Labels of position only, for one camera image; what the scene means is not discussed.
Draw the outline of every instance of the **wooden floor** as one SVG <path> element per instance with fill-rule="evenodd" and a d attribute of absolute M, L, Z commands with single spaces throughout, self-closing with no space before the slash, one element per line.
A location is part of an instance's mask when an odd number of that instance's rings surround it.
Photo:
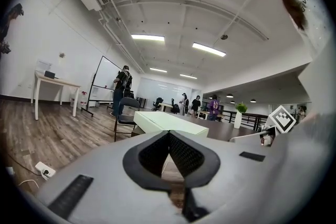
<path fill-rule="evenodd" d="M 15 181 L 33 179 L 41 186 L 45 180 L 20 167 L 11 158 L 38 173 L 35 165 L 43 162 L 56 171 L 76 160 L 95 147 L 114 142 L 115 118 L 106 106 L 91 108 L 94 117 L 77 110 L 72 117 L 70 105 L 39 104 L 39 120 L 35 121 L 34 106 L 27 102 L 0 100 L 0 142 L 6 166 L 15 171 Z M 134 110 L 124 109 L 124 114 L 133 115 Z M 118 131 L 129 132 L 133 127 L 120 126 Z M 129 138 L 130 134 L 118 134 L 117 141 Z M 173 187 L 171 199 L 179 208 L 183 205 L 183 177 L 171 158 L 166 161 L 162 178 Z M 34 194 L 34 182 L 21 185 Z"/>

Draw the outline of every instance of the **black chair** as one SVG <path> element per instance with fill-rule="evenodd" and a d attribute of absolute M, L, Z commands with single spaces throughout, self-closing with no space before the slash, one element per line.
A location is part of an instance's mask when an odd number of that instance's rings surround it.
<path fill-rule="evenodd" d="M 156 103 L 153 102 L 154 108 L 152 110 L 153 111 L 158 110 L 161 107 L 159 104 L 162 102 L 163 102 L 163 99 L 161 97 L 157 98 Z"/>
<path fill-rule="evenodd" d="M 137 100 L 132 99 L 132 98 L 123 98 L 123 99 L 120 100 L 119 111 L 117 112 L 117 118 L 115 119 L 116 123 L 114 124 L 114 141 L 117 140 L 117 133 L 118 134 L 132 134 L 132 133 L 117 132 L 118 123 L 120 123 L 119 126 L 133 125 L 134 126 L 133 130 L 136 126 L 136 123 L 134 122 L 134 116 L 119 115 L 120 107 L 122 105 L 129 106 L 131 108 L 136 108 L 136 109 L 138 109 L 138 111 L 140 111 L 140 104 Z"/>

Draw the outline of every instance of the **fluorescent light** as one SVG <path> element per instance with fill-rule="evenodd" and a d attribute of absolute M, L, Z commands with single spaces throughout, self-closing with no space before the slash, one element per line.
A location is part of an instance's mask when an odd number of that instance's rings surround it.
<path fill-rule="evenodd" d="M 161 69 L 156 69 L 156 68 L 150 68 L 153 71 L 158 71 L 158 72 L 163 72 L 163 73 L 167 73 L 166 70 L 161 70 Z"/>
<path fill-rule="evenodd" d="M 181 77 L 186 77 L 186 78 L 190 78 L 190 79 L 197 79 L 196 77 L 191 77 L 191 76 L 187 76 L 187 75 L 182 75 L 180 74 Z"/>
<path fill-rule="evenodd" d="M 224 57 L 226 55 L 226 53 L 224 52 L 221 52 L 219 50 L 215 50 L 213 48 L 209 48 L 209 47 L 206 47 L 204 45 L 201 45 L 201 44 L 197 44 L 197 43 L 194 43 L 193 45 L 193 48 L 196 48 L 196 49 L 200 49 L 200 50 L 205 50 L 207 52 L 210 52 L 212 54 L 216 54 L 216 55 L 219 55 L 221 57 Z"/>
<path fill-rule="evenodd" d="M 145 40 L 164 41 L 164 37 L 159 37 L 159 36 L 132 35 L 132 38 L 133 39 L 145 39 Z"/>

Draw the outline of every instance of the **power strip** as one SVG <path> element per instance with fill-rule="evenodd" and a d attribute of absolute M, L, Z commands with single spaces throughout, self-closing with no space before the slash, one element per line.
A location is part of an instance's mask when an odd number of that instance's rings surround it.
<path fill-rule="evenodd" d="M 50 168 L 49 166 L 45 165 L 42 162 L 36 164 L 35 168 L 48 178 L 51 178 L 56 173 L 54 169 Z"/>

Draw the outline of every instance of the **potted plant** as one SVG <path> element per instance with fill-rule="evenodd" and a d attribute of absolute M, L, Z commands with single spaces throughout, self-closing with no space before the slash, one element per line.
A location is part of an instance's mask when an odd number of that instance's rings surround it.
<path fill-rule="evenodd" d="M 247 111 L 247 106 L 244 103 L 239 103 L 236 105 L 237 115 L 235 118 L 235 128 L 239 129 L 241 125 L 242 120 L 242 113 L 245 113 Z"/>

